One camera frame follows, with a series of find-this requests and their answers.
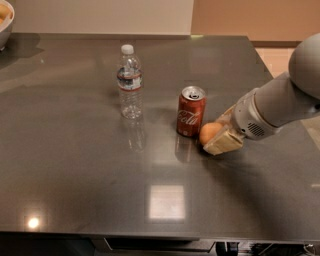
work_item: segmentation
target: bowl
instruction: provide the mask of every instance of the bowl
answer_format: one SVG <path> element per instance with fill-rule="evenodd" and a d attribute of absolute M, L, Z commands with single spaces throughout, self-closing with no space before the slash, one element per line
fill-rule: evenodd
<path fill-rule="evenodd" d="M 5 48 L 11 34 L 14 15 L 12 5 L 5 0 L 0 0 L 0 51 Z"/>

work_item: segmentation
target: red can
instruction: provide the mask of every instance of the red can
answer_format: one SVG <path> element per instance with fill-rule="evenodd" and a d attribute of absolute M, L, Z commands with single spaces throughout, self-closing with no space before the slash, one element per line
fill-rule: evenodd
<path fill-rule="evenodd" d="M 184 88 L 179 97 L 177 132 L 187 137 L 198 135 L 205 106 L 204 90 L 198 86 Z"/>

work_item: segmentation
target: wall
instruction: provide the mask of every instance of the wall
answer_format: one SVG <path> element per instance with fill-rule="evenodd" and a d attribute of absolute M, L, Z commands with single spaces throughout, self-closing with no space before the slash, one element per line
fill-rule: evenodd
<path fill-rule="evenodd" d="M 302 41 L 320 32 L 319 0 L 194 0 L 192 33 Z"/>
<path fill-rule="evenodd" d="M 189 35 L 193 0 L 9 0 L 14 32 Z"/>

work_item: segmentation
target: table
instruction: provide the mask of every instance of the table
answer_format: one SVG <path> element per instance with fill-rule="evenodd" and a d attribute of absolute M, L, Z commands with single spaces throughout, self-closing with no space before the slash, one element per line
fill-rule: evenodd
<path fill-rule="evenodd" d="M 136 121 L 119 112 L 124 43 L 143 63 Z M 12 34 L 0 55 L 0 231 L 319 242 L 320 154 L 300 122 L 219 156 L 175 130 L 184 87 L 206 91 L 209 122 L 270 79 L 241 36 Z"/>

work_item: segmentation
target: plastic bottle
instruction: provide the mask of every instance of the plastic bottle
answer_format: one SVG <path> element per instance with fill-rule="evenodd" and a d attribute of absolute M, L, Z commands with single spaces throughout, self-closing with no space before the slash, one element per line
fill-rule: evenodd
<path fill-rule="evenodd" d="M 132 45 L 123 45 L 121 52 L 117 73 L 121 113 L 135 119 L 142 115 L 141 63 Z"/>

